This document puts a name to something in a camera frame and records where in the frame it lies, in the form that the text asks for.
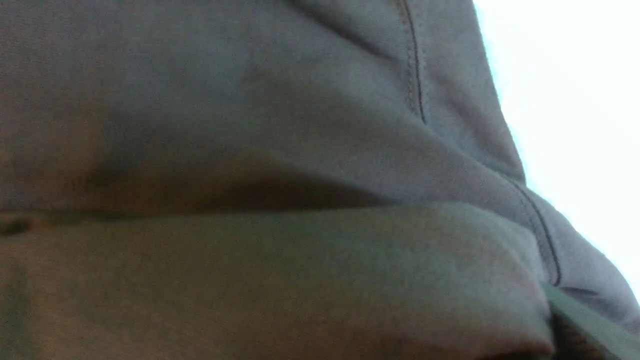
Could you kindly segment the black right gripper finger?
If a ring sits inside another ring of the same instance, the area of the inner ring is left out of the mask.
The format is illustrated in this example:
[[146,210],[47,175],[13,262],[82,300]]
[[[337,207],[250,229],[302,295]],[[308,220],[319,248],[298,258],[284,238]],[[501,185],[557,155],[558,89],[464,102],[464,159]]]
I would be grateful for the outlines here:
[[542,289],[552,313],[553,360],[638,360],[639,337],[548,284]]

